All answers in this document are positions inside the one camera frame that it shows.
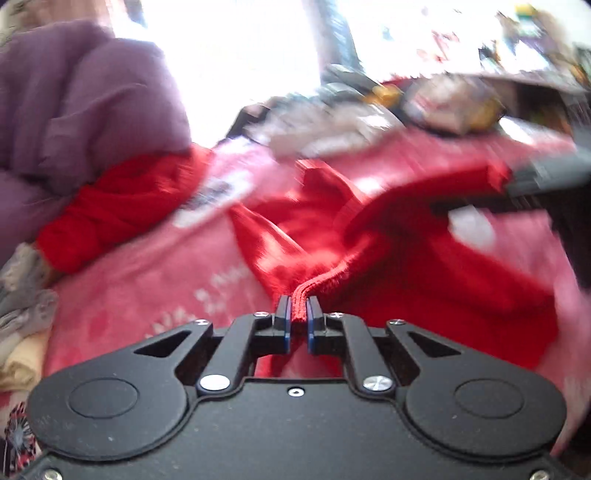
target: purple comforter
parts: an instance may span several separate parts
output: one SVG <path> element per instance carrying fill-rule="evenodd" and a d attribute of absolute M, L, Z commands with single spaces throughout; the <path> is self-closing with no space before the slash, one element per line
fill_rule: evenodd
<path fill-rule="evenodd" d="M 155 45 L 89 21 L 15 35 L 0 50 L 0 265 L 107 168 L 190 143 Z"/>

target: pink bedsheet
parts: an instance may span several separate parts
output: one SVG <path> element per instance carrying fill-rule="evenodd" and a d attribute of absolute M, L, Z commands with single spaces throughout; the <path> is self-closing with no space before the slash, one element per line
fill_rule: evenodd
<path fill-rule="evenodd" d="M 574 148 L 565 137 L 516 130 L 516 125 L 509 130 L 519 142 L 498 134 L 441 139 L 409 129 L 363 155 L 344 155 L 329 163 L 372 193 L 427 170 L 485 160 L 516 163 L 537 153 Z M 243 139 L 219 145 L 209 179 L 190 205 L 56 287 L 60 304 L 46 374 L 193 319 L 207 318 L 220 327 L 240 314 L 272 309 L 241 258 L 226 211 L 235 201 L 251 205 L 296 184 L 292 161 L 278 163 L 266 148 Z M 586 359 L 591 300 L 579 292 L 544 212 L 489 216 L 489 221 L 495 233 L 489 253 L 553 285 L 556 292 L 560 337 L 539 371 L 567 400 L 569 418 L 559 449 L 581 422 L 591 397 L 591 363 Z M 300 349 L 285 374 L 312 377 L 326 372 Z"/>

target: red garment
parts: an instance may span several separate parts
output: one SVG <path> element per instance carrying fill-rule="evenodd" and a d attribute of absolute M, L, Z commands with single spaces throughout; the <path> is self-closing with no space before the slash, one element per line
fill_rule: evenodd
<path fill-rule="evenodd" d="M 188 200 L 209 157 L 209 149 L 193 145 L 186 155 L 141 155 L 110 168 L 41 230 L 38 249 L 56 270 L 79 271 Z"/>
<path fill-rule="evenodd" d="M 557 334 L 554 297 L 532 278 L 457 242 L 429 201 L 498 192 L 504 166 L 479 166 L 392 188 L 369 200 L 321 162 L 302 161 L 303 185 L 253 211 L 232 211 L 251 270 L 292 321 L 318 295 L 326 312 L 370 326 L 402 318 L 514 364 L 535 367 Z M 284 360 L 267 365 L 280 375 Z"/>

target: red cloth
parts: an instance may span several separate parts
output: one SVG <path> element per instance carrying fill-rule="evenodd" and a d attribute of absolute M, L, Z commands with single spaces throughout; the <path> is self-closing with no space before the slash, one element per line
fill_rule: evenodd
<path fill-rule="evenodd" d="M 185 155 L 141 155 L 110 168 L 41 230 L 38 249 L 56 270 L 79 271 L 188 200 L 209 158 L 209 149 L 193 145 Z"/>
<path fill-rule="evenodd" d="M 522 367 L 538 364 L 557 334 L 551 290 L 458 243 L 429 208 L 498 192 L 506 167 L 464 166 L 370 200 L 321 162 L 301 166 L 299 191 L 232 211 L 242 255 L 275 302 L 292 294 L 294 322 L 318 295 L 324 311 L 370 326 L 402 318 Z M 279 376 L 285 362 L 274 358 L 262 373 Z"/>

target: beige cloth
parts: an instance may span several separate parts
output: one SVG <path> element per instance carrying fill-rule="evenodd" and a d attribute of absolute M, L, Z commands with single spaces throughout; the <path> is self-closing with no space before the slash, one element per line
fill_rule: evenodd
<path fill-rule="evenodd" d="M 51 329 L 29 335 L 0 368 L 0 391 L 32 390 L 41 380 Z"/>

